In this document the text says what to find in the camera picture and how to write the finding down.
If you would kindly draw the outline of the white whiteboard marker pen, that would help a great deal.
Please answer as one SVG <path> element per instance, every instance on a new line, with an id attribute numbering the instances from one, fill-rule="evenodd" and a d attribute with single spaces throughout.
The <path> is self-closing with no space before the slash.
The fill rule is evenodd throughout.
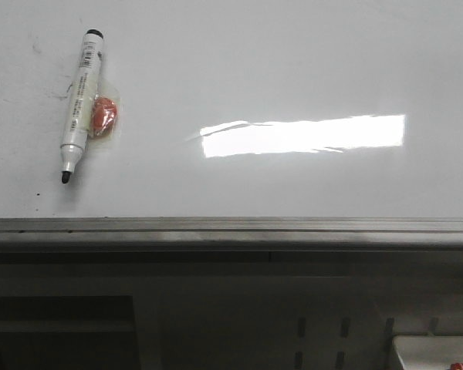
<path id="1" fill-rule="evenodd" d="M 97 29 L 83 36 L 76 76 L 69 90 L 69 107 L 60 145 L 61 182 L 67 184 L 86 149 L 94 101 L 103 61 L 103 33 Z"/>

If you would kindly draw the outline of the metal whiteboard frame rail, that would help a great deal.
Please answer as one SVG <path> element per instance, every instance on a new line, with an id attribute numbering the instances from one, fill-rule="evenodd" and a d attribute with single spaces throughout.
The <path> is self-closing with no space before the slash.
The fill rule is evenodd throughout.
<path id="1" fill-rule="evenodd" d="M 0 218 L 0 264 L 463 262 L 463 218 Z"/>

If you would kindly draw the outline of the white plastic bin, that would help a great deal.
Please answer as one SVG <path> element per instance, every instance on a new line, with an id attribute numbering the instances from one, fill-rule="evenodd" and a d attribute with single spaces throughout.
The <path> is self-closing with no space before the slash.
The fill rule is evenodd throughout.
<path id="1" fill-rule="evenodd" d="M 392 341 L 389 369 L 450 369 L 463 363 L 463 336 L 398 335 Z"/>

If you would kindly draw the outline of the white whiteboard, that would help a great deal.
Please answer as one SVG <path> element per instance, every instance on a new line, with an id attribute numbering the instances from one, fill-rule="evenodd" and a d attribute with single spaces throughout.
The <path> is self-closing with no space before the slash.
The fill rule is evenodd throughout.
<path id="1" fill-rule="evenodd" d="M 120 100 L 68 184 L 81 39 Z M 0 1 L 0 217 L 463 217 L 463 1 Z"/>

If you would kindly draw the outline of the small red object in bin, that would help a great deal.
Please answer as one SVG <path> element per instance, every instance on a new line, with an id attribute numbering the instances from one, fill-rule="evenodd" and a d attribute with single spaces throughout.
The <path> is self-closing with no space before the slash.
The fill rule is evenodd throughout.
<path id="1" fill-rule="evenodd" d="M 455 362 L 450 365 L 450 370 L 463 370 L 462 362 Z"/>

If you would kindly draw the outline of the red magnet taped to marker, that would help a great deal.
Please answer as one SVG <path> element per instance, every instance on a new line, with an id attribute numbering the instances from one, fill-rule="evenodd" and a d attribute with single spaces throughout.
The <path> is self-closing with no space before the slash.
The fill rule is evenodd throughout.
<path id="1" fill-rule="evenodd" d="M 110 150 L 120 136 L 122 104 L 119 90 L 104 77 L 100 78 L 93 102 L 88 147 L 90 150 Z"/>

